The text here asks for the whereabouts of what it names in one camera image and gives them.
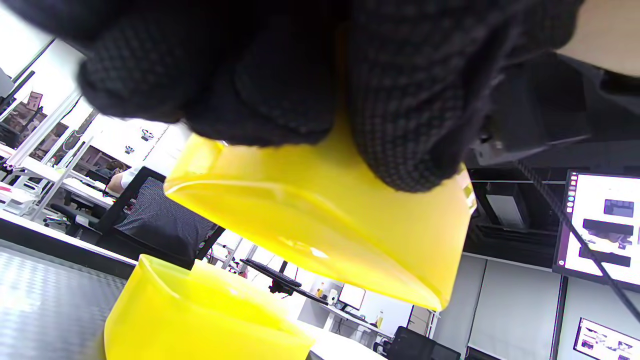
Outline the person's left hand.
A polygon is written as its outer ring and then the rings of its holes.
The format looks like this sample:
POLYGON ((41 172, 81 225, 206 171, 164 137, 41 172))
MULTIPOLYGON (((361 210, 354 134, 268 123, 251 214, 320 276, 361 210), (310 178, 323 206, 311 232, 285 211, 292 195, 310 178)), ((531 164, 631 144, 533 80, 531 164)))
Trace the person's left hand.
POLYGON ((508 67, 562 48, 581 0, 5 0, 86 50, 77 82, 106 116, 185 122, 231 145, 317 144, 339 100, 384 184, 423 193, 478 138, 508 67))

